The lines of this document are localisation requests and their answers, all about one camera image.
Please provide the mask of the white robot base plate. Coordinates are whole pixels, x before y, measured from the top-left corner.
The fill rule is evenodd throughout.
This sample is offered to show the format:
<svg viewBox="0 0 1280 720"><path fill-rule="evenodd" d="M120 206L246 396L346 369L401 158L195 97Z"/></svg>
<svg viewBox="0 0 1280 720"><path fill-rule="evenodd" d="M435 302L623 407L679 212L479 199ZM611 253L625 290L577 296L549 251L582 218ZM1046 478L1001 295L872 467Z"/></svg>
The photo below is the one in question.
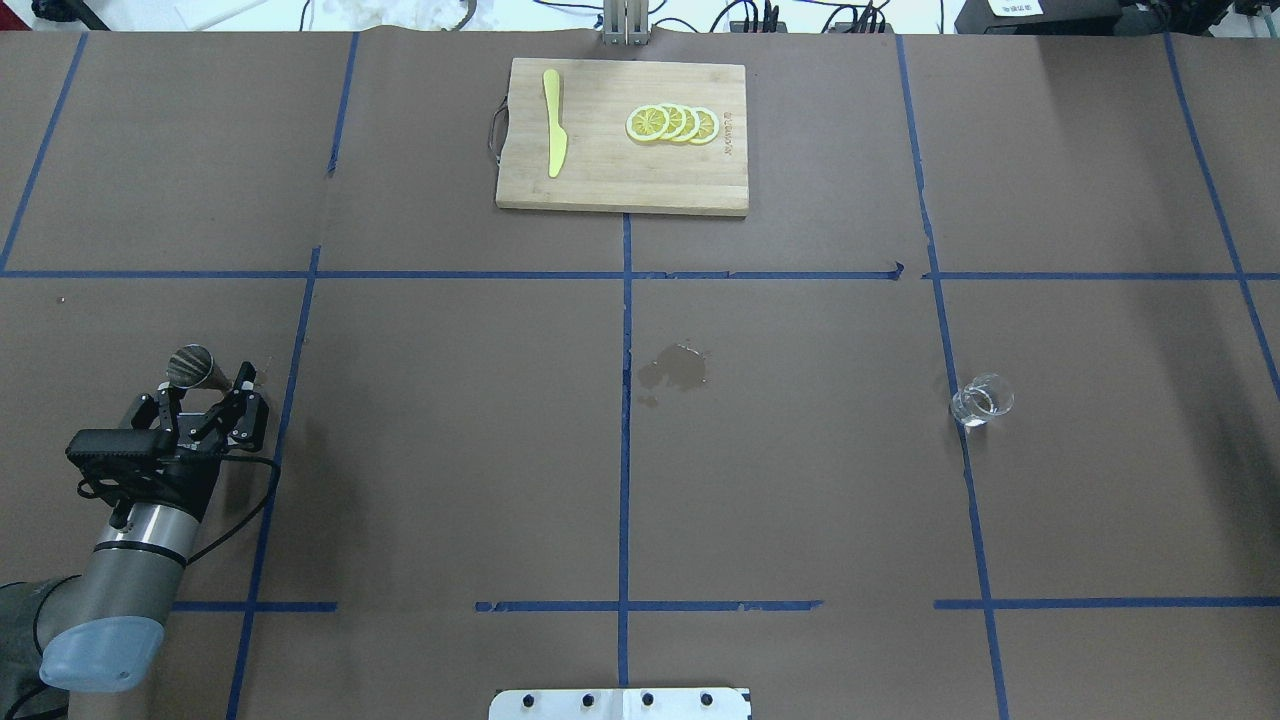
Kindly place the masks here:
<svg viewBox="0 0 1280 720"><path fill-rule="evenodd" d="M512 689L489 719L753 719L750 691L732 687Z"/></svg>

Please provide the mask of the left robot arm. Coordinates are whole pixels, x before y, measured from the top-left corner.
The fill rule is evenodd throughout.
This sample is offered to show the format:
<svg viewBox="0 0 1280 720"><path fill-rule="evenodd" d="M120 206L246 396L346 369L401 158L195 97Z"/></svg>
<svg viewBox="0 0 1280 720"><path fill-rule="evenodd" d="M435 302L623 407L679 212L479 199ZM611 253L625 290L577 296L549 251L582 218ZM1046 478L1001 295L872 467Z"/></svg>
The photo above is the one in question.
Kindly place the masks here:
<svg viewBox="0 0 1280 720"><path fill-rule="evenodd" d="M166 379L114 428L65 450L77 493L110 515L79 575L3 587L3 716L61 719L73 694L134 689L164 642L225 462L261 462L270 407L252 363L228 379L206 348L172 355Z"/></svg>

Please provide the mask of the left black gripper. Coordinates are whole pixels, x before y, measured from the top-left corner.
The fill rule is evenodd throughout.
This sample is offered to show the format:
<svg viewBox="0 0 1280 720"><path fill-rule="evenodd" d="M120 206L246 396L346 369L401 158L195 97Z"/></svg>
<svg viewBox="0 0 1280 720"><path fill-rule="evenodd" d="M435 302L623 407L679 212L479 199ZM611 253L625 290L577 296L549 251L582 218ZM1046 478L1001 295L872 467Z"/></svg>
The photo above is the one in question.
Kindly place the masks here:
<svg viewBox="0 0 1280 720"><path fill-rule="evenodd" d="M232 454L253 456L265 446L269 401L257 391L257 377L253 364L241 364L232 389L200 413L183 411L186 389L165 380L154 395L136 395L119 427L160 429L175 437L161 480L216 478Z"/></svg>

